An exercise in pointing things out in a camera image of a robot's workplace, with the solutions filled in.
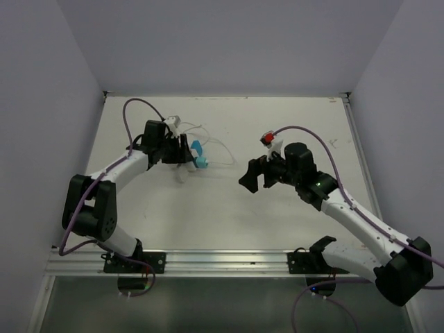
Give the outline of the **white cube power socket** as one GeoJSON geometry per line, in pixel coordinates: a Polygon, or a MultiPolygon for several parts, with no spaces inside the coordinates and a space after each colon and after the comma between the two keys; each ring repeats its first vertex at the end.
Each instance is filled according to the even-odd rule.
{"type": "Polygon", "coordinates": [[[193,173],[196,170],[193,162],[188,162],[185,164],[177,164],[174,169],[175,180],[183,184],[187,181],[189,174],[193,173]]]}

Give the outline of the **teal usb charger plug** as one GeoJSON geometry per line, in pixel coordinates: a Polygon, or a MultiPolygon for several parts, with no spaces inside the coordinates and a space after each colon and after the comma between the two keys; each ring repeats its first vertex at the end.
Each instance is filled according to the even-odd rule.
{"type": "Polygon", "coordinates": [[[209,162],[206,157],[198,156],[194,159],[194,164],[197,169],[206,169],[209,165],[209,162]]]}

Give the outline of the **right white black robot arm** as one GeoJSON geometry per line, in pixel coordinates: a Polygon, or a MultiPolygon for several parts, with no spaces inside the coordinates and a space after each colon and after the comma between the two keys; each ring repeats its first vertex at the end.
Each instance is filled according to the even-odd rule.
{"type": "Polygon", "coordinates": [[[239,184],[249,192],[277,183],[292,186],[302,201],[340,223],[365,245],[358,251],[323,237],[310,249],[309,264],[317,272],[341,268],[375,284],[392,304],[405,305],[434,276],[432,250],[422,237],[412,239],[365,210],[340,188],[338,180],[319,171],[312,152],[303,143],[291,143],[283,154],[273,151],[251,159],[239,184]]]}

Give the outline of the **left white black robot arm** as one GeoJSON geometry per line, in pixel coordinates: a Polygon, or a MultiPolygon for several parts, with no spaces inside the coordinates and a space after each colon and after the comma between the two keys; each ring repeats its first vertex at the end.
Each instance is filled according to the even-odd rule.
{"type": "Polygon", "coordinates": [[[148,120],[144,132],[130,141],[119,159],[96,173],[71,178],[62,215],[65,235],[59,247],[61,256],[69,254],[65,248],[68,237],[76,234],[120,255],[119,263],[128,272],[142,268],[141,241],[118,225],[117,194],[159,162],[188,171],[197,168],[202,146],[197,140],[189,143],[179,125],[177,116],[148,120]]]}

